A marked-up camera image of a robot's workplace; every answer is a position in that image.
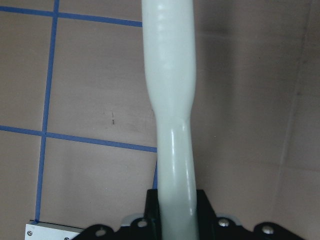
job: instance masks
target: silver screw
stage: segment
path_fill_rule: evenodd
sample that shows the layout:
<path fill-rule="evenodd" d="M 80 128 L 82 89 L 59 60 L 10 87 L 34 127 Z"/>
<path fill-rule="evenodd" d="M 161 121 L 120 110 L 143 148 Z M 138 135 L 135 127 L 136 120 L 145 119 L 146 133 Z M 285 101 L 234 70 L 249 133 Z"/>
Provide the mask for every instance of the silver screw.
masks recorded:
<path fill-rule="evenodd" d="M 271 226 L 266 225 L 262 227 L 262 232 L 265 234 L 274 234 L 274 229 Z"/>
<path fill-rule="evenodd" d="M 144 227 L 148 226 L 148 223 L 145 220 L 141 220 L 138 222 L 137 225 L 139 228 L 144 228 Z"/>
<path fill-rule="evenodd" d="M 229 221 L 228 219 L 225 219 L 225 218 L 221 218 L 219 221 L 218 221 L 218 224 L 221 226 L 221 227 L 229 227 Z"/>

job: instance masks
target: white tube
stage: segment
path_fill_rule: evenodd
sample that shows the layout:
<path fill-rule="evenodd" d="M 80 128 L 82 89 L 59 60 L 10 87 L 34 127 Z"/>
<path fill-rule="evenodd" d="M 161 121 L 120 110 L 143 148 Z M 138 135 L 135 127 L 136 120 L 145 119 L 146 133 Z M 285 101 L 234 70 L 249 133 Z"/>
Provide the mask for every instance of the white tube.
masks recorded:
<path fill-rule="evenodd" d="M 192 0 L 142 0 L 146 84 L 157 124 L 162 239 L 197 240 L 190 115 L 196 61 Z"/>

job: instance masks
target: blue tape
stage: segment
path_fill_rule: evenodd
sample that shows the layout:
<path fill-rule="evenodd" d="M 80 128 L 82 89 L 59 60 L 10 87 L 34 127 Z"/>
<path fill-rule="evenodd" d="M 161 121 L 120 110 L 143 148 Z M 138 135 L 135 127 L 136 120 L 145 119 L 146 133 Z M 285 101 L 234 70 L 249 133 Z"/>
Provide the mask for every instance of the blue tape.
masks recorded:
<path fill-rule="evenodd" d="M 64 19 L 77 19 L 77 20 L 93 21 L 93 22 L 108 23 L 108 24 L 118 24 L 118 25 L 140 27 L 140 28 L 142 27 L 141 21 L 124 20 L 124 19 L 117 19 L 117 18 L 103 17 L 103 16 L 90 16 L 90 15 L 59 12 L 58 17 L 64 18 Z"/>
<path fill-rule="evenodd" d="M 152 189 L 158 188 L 158 163 L 155 164 Z"/>
<path fill-rule="evenodd" d="M 9 13 L 17 13 L 17 14 L 30 14 L 30 15 L 38 15 L 38 16 L 47 16 L 52 17 L 52 11 L 42 11 L 42 10 L 34 10 L 34 9 L 26 9 L 19 7 L 11 7 L 11 6 L 0 6 L 0 11 L 9 12 Z"/>
<path fill-rule="evenodd" d="M 12 133 L 28 134 L 28 135 L 36 135 L 36 136 L 44 135 L 42 131 L 36 131 L 36 130 L 30 130 L 30 129 L 12 127 L 12 126 L 0 125 L 0 130 L 1 131 L 12 132 Z"/>
<path fill-rule="evenodd" d="M 58 24 L 58 11 L 59 11 L 59 0 L 54 0 L 48 71 L 46 75 L 46 87 L 45 87 L 45 97 L 44 97 L 44 107 L 43 107 L 43 120 L 42 120 L 43 133 L 46 133 L 48 128 L 51 83 L 52 83 L 52 73 L 53 73 L 54 57 L 55 57 L 57 24 Z M 45 153 L 46 153 L 46 135 L 44 134 L 41 137 L 41 146 L 40 146 L 38 182 L 37 182 L 37 188 L 36 188 L 36 202 L 35 202 L 35 216 L 34 216 L 35 223 L 40 221 L 42 183 L 43 183 L 44 166 L 45 166 Z"/>
<path fill-rule="evenodd" d="M 152 152 L 152 153 L 157 152 L 157 148 L 152 146 L 142 146 L 142 145 L 123 143 L 123 142 L 93 139 L 93 138 L 81 137 L 81 136 L 71 136 L 71 135 L 64 135 L 64 134 L 58 134 L 53 132 L 47 132 L 46 136 L 48 138 L 53 138 L 53 139 L 69 140 L 69 141 L 81 142 L 81 143 L 87 143 L 87 144 L 97 144 L 97 145 L 104 145 L 104 146 L 123 148 L 123 149 L 140 150 L 140 151 Z"/>

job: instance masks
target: blue line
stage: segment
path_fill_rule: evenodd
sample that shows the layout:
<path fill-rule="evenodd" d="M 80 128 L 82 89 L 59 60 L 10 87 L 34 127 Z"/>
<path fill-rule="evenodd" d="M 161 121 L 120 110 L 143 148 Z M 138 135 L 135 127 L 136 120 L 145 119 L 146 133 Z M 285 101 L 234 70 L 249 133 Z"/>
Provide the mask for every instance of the blue line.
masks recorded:
<path fill-rule="evenodd" d="M 52 73 L 53 73 L 53 65 L 54 65 L 54 57 L 55 57 L 58 11 L 59 11 L 59 0 L 54 0 L 53 18 L 52 18 L 52 25 L 51 25 L 50 50 L 49 50 L 49 59 L 48 59 L 48 71 L 46 76 L 46 87 L 45 87 L 45 97 L 44 97 L 44 107 L 43 107 L 43 120 L 42 120 L 43 133 L 46 133 L 48 128 L 48 115 L 49 115 Z M 34 216 L 35 223 L 38 223 L 40 221 L 45 154 L 46 154 L 46 135 L 42 135 L 41 146 L 40 146 L 38 183 L 37 183 L 37 189 L 36 189 L 35 216 Z"/>
<path fill-rule="evenodd" d="M 118 25 L 133 26 L 133 27 L 140 27 L 140 28 L 142 27 L 141 21 L 124 20 L 124 19 L 117 19 L 117 18 L 103 17 L 103 16 L 90 16 L 90 15 L 59 12 L 58 17 L 64 18 L 64 19 L 77 19 L 77 20 L 93 21 L 93 22 L 108 23 L 108 24 L 118 24 Z"/>
<path fill-rule="evenodd" d="M 158 188 L 158 163 L 155 164 L 152 189 Z"/>
<path fill-rule="evenodd" d="M 12 132 L 12 133 L 29 134 L 29 135 L 36 135 L 36 136 L 42 136 L 43 135 L 43 133 L 41 131 L 18 128 L 18 127 L 12 127 L 12 126 L 0 125 L 0 130 L 1 131 Z"/>
<path fill-rule="evenodd" d="M 142 145 L 123 143 L 123 142 L 93 139 L 93 138 L 81 137 L 81 136 L 71 136 L 71 135 L 64 135 L 64 134 L 58 134 L 53 132 L 47 132 L 46 136 L 48 138 L 53 138 L 53 139 L 62 139 L 62 140 L 75 141 L 75 142 L 81 142 L 81 143 L 87 143 L 87 144 L 97 144 L 97 145 L 104 145 L 104 146 L 110 146 L 115 148 L 140 150 L 140 151 L 152 152 L 152 153 L 157 152 L 157 148 L 152 146 L 142 146 Z"/>
<path fill-rule="evenodd" d="M 26 9 L 26 8 L 19 8 L 19 7 L 11 7 L 11 6 L 0 6 L 0 11 L 9 12 L 9 13 L 17 13 L 17 14 L 31 14 L 31 15 L 38 15 L 38 16 L 47 16 L 47 17 L 53 16 L 52 11 L 42 11 L 42 10 Z"/>

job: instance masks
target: black bracket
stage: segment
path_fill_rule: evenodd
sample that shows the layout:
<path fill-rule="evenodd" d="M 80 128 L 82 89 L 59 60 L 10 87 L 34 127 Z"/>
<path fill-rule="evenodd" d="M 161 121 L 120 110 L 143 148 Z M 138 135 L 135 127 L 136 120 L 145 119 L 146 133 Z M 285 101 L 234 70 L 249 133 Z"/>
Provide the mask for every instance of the black bracket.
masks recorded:
<path fill-rule="evenodd" d="M 226 217 L 217 217 L 203 190 L 197 190 L 197 218 L 200 240 L 304 240 L 284 227 L 263 222 L 248 231 Z M 88 227 L 73 240 L 161 240 L 158 191 L 147 191 L 143 218 L 114 232 L 111 227 L 97 224 Z"/>

